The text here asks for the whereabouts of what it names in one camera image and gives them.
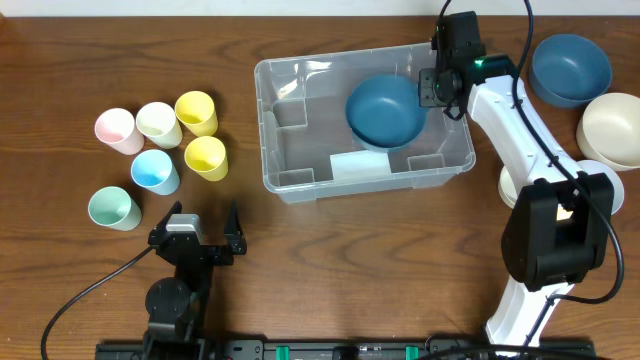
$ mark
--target white wall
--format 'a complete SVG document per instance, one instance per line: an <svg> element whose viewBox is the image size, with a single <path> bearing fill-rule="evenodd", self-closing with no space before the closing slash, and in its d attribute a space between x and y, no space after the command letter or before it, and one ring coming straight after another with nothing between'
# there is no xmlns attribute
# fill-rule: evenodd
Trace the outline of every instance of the white wall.
<svg viewBox="0 0 640 360"><path fill-rule="evenodd" d="M0 0L5 16L434 15L445 0ZM640 0L531 0L536 15L640 15ZM521 0L453 0L451 12L524 14Z"/></svg>

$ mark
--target wooden table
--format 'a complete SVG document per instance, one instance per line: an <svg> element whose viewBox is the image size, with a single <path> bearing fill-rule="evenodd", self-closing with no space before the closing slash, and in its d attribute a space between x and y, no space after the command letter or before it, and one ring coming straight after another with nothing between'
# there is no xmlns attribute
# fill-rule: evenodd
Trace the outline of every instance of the wooden table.
<svg viewBox="0 0 640 360"><path fill-rule="evenodd" d="M534 46L577 33L609 54L611 91L640 94L637 18L537 18ZM490 53L519 58L526 20L483 17ZM479 334L507 280L499 239L509 216L496 190L501 162L471 124L477 164L445 186L285 205L262 184L253 68L266 58L428 41L434 18L5 19L0 28L0 358L37 359L42 331L67 300L146 246L149 230L180 200L212 242L238 201L249 253L214 275L212 334L270 339L426 338ZM133 185L133 157L98 142L97 116L172 104L185 91L211 93L229 176L204 181L169 153L179 190L158 196ZM581 110L533 103L576 158ZM152 148L147 141L145 147ZM601 306L562 303L546 336L590 337L599 353L637 357L640 333L640 172L621 173L626 202L614 217L626 255L624 287ZM119 185L143 209L130 232L94 225L87 202ZM575 294L599 296L614 278L603 267ZM150 255L73 306L49 338L51 359L93 358L104 339L139 339L144 298L173 268Z"/></svg>

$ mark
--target light blue cup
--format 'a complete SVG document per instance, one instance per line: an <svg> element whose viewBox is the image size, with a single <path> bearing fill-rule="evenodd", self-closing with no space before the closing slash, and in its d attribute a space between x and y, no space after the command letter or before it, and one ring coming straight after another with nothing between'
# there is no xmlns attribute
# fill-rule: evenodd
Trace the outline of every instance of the light blue cup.
<svg viewBox="0 0 640 360"><path fill-rule="evenodd" d="M138 155L131 165L131 177L136 184L158 195L169 195L180 185L171 158L160 150L147 150Z"/></svg>

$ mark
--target cup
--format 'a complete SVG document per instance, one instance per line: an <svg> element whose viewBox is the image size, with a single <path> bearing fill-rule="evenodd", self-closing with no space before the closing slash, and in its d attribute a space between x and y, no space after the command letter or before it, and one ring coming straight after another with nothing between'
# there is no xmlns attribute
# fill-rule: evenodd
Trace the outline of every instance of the cup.
<svg viewBox="0 0 640 360"><path fill-rule="evenodd" d="M147 104L136 115L136 126L140 132L164 149L171 149L182 141L182 129L171 106L153 102Z"/></svg>
<svg viewBox="0 0 640 360"><path fill-rule="evenodd" d="M219 181L227 176L229 164L227 150L222 141L203 136L193 140L184 151L189 168L209 181Z"/></svg>
<svg viewBox="0 0 640 360"><path fill-rule="evenodd" d="M125 109L109 109L96 120L96 137L125 155L133 155L142 149L144 137L136 129L136 121Z"/></svg>
<svg viewBox="0 0 640 360"><path fill-rule="evenodd" d="M218 130L216 107L211 96L189 91L176 101L176 117L196 136L211 136Z"/></svg>
<svg viewBox="0 0 640 360"><path fill-rule="evenodd" d="M155 149L136 156L131 164L131 178L158 195L169 195L180 185L180 177L169 155Z"/></svg>
<svg viewBox="0 0 640 360"><path fill-rule="evenodd" d="M89 200L89 217L100 226L129 231L138 226L142 212L126 191L109 186L98 190Z"/></svg>

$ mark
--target plastic bin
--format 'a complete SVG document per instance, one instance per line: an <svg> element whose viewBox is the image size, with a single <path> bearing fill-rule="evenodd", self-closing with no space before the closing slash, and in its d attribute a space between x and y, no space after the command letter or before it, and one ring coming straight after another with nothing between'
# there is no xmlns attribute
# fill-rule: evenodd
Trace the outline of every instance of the plastic bin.
<svg viewBox="0 0 640 360"><path fill-rule="evenodd" d="M405 76L417 84L420 69L435 67L436 53L430 49L426 43L261 61L254 75L266 188L295 203L440 186L470 170L476 156L466 119L453 121L432 109L415 142L384 154L387 171L334 176L332 155L364 150L347 125L351 92L376 74Z"/></svg>

